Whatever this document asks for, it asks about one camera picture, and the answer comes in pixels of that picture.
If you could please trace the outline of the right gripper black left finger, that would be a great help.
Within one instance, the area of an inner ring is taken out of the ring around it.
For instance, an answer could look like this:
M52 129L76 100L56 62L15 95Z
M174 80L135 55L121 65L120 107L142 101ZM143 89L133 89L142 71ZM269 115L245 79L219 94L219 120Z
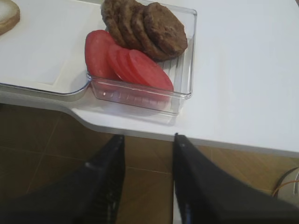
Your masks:
M73 173L0 207L2 224L114 224L125 177L125 140L114 135Z

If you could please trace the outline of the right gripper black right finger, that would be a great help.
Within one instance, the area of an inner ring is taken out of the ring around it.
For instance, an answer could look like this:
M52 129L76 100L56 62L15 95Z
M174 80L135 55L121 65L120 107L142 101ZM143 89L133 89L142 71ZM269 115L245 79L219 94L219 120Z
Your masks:
M173 142L173 180L184 224L297 224L299 209L213 164L184 135Z

